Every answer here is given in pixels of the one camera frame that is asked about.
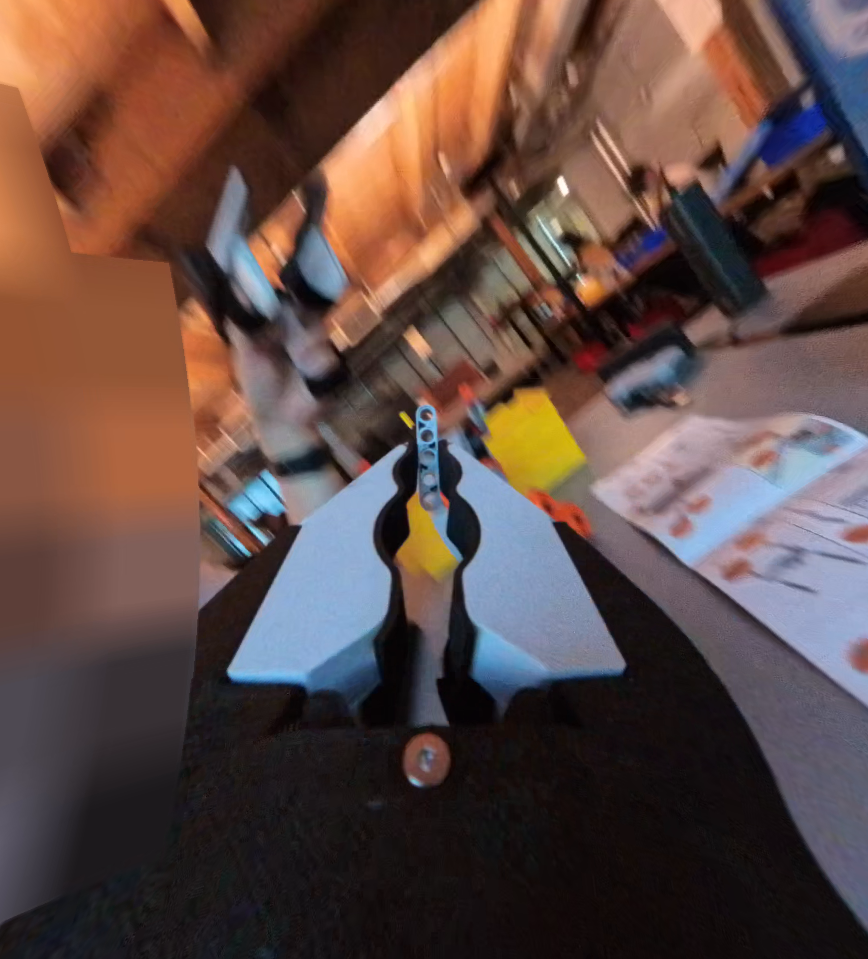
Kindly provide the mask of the dark grey angled brick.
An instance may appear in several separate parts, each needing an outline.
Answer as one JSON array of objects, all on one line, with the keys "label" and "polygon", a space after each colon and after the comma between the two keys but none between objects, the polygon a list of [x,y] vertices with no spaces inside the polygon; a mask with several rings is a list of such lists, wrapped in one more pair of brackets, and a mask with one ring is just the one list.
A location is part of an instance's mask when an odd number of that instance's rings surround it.
[{"label": "dark grey angled brick", "polygon": [[447,500],[440,483],[440,435],[436,409],[429,403],[418,406],[415,416],[417,454],[417,495],[429,515],[445,512]]}]

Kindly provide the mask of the person's left hand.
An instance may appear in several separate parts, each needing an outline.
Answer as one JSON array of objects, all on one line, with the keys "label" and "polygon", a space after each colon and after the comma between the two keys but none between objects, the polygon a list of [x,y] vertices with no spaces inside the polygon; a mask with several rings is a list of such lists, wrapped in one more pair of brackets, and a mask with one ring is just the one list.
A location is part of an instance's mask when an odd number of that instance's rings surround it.
[{"label": "person's left hand", "polygon": [[339,366],[324,330],[290,320],[252,338],[228,321],[226,332],[236,385],[265,456],[292,461],[322,447],[321,403],[308,381],[322,381]]}]

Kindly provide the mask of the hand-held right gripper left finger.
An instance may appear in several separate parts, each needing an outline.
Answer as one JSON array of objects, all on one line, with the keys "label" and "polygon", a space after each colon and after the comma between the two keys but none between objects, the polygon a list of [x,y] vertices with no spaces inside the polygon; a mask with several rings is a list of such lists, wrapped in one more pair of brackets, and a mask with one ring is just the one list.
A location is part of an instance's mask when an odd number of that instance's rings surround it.
[{"label": "hand-held right gripper left finger", "polygon": [[396,558],[411,497],[406,443],[296,528],[227,667],[231,682],[334,693],[366,723],[404,719],[412,626]]}]

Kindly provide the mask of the dark upright dock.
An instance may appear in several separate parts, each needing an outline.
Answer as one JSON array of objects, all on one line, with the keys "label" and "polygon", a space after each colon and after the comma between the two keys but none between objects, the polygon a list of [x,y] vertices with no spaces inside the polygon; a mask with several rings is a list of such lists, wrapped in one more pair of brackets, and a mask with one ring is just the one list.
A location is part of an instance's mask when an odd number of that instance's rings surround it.
[{"label": "dark upright dock", "polygon": [[711,303],[738,318],[767,298],[767,287],[728,223],[697,182],[670,189],[661,220]]}]

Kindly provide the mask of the grey remote control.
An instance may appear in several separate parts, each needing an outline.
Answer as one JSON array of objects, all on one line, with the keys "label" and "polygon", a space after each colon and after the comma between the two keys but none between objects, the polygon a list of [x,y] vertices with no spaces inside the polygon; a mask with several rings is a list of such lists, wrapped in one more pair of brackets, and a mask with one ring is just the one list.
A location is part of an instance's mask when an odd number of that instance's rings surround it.
[{"label": "grey remote control", "polygon": [[611,354],[597,369],[604,393],[621,414],[675,409],[702,368],[697,346],[680,327],[666,325]]}]

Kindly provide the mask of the grey desk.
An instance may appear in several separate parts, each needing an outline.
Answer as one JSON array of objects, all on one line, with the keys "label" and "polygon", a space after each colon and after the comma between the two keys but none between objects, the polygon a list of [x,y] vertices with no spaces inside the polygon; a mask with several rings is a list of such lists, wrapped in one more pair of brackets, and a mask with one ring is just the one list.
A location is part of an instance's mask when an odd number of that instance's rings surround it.
[{"label": "grey desk", "polygon": [[[824,414],[868,434],[868,323],[766,337],[849,278],[868,273],[868,242],[771,280],[779,319],[724,342],[709,311],[688,326],[707,353],[685,409],[734,420]],[[587,470],[564,486],[587,512],[598,547],[688,635],[727,686],[757,738],[800,832],[868,929],[868,710],[743,615],[721,593],[597,502],[590,485],[676,420],[674,411],[625,417],[603,395],[576,406],[567,425]]]}]

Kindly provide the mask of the grey orange brick robot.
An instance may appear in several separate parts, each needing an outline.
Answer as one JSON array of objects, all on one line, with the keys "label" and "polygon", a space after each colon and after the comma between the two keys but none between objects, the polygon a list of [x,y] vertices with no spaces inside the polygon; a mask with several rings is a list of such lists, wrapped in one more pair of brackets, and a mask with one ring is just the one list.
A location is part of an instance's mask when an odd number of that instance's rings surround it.
[{"label": "grey orange brick robot", "polygon": [[592,534],[584,511],[555,492],[586,465],[581,447],[542,389],[514,390],[486,409],[473,387],[459,392],[461,438],[470,454],[539,508],[583,538]]}]

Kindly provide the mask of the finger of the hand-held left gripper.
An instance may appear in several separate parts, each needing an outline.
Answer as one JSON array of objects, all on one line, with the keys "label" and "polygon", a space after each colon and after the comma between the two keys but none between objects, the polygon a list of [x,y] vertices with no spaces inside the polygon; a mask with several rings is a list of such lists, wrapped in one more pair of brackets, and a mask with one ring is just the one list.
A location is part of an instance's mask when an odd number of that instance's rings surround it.
[{"label": "finger of the hand-held left gripper", "polygon": [[208,252],[242,307],[255,316],[274,316],[279,296],[249,243],[249,200],[243,174],[229,167],[208,232]]},{"label": "finger of the hand-held left gripper", "polygon": [[287,261],[287,291],[297,300],[340,300],[347,274],[320,226],[307,223]]}]

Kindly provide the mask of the yellow plastic bin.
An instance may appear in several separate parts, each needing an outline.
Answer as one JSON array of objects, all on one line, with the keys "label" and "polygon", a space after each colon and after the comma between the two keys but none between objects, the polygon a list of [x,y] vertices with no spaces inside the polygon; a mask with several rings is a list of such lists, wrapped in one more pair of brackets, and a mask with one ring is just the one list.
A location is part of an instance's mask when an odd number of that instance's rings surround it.
[{"label": "yellow plastic bin", "polygon": [[[473,439],[475,457],[493,469],[552,521],[564,522],[589,539],[592,528],[581,508],[554,492],[586,464],[548,394],[515,390],[512,399],[491,408],[485,429]],[[442,580],[459,563],[417,495],[407,505],[408,537],[397,554],[403,569]]]}]

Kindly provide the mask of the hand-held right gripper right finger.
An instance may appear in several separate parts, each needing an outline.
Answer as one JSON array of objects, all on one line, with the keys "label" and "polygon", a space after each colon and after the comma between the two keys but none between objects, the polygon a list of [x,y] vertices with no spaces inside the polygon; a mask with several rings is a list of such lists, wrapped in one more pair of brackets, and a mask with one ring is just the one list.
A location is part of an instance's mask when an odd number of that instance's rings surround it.
[{"label": "hand-held right gripper right finger", "polygon": [[454,443],[441,445],[453,572],[441,704],[491,723],[524,690],[615,678],[627,664],[553,521]]}]

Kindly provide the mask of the white instruction booklet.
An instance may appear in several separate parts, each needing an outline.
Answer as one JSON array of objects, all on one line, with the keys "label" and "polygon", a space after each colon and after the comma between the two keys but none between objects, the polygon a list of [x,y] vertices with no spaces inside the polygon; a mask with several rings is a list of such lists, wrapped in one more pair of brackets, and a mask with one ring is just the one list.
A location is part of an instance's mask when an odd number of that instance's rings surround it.
[{"label": "white instruction booklet", "polygon": [[867,436],[688,416],[591,492],[868,709]]}]

